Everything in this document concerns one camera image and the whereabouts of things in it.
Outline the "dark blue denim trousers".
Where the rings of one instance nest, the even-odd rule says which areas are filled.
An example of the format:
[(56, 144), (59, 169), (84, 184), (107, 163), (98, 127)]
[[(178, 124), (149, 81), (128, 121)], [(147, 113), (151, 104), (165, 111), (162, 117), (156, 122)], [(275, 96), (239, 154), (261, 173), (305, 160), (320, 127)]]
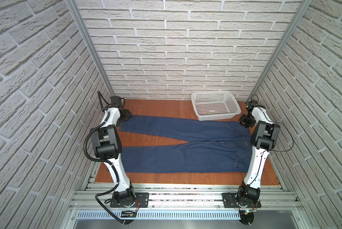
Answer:
[(183, 141), (179, 145), (124, 147), (121, 160), (129, 173), (247, 172), (252, 157), (251, 134), (235, 121), (135, 115), (120, 131)]

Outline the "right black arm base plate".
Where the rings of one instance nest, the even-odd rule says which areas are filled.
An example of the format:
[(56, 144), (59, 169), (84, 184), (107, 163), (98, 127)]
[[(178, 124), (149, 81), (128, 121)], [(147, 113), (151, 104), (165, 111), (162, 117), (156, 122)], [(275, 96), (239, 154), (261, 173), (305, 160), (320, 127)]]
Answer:
[(246, 198), (244, 196), (238, 196), (237, 193), (223, 193), (222, 201), (225, 208), (261, 208), (261, 202), (258, 200), (253, 200)]

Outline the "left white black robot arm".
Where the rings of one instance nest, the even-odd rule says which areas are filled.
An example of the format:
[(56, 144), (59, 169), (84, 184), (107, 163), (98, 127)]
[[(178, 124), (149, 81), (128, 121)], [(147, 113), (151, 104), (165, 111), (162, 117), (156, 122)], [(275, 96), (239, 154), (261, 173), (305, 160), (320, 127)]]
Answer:
[(137, 199), (121, 160), (122, 144), (116, 128), (120, 117), (119, 108), (106, 109), (101, 123), (90, 130), (89, 138), (95, 158), (106, 165), (116, 186), (112, 201), (115, 205), (131, 208), (135, 207)]

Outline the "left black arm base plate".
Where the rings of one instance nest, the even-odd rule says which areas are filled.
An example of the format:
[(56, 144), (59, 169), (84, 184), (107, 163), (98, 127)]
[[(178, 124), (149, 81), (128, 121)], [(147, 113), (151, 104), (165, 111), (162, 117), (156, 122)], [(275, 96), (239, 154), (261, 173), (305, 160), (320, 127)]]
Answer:
[(113, 194), (110, 202), (111, 208), (147, 208), (149, 204), (150, 194), (146, 192), (116, 192)]

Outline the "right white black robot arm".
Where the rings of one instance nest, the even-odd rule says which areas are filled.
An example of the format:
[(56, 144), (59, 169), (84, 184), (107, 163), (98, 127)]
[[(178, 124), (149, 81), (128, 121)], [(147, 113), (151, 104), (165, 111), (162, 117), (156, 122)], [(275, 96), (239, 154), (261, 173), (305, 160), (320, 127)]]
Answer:
[(261, 177), (266, 159), (274, 149), (280, 125), (271, 120), (266, 109), (260, 105), (248, 105), (247, 114), (241, 116), (240, 124), (255, 127), (251, 136), (252, 157), (248, 172), (235, 195), (239, 207), (257, 207), (261, 192)]

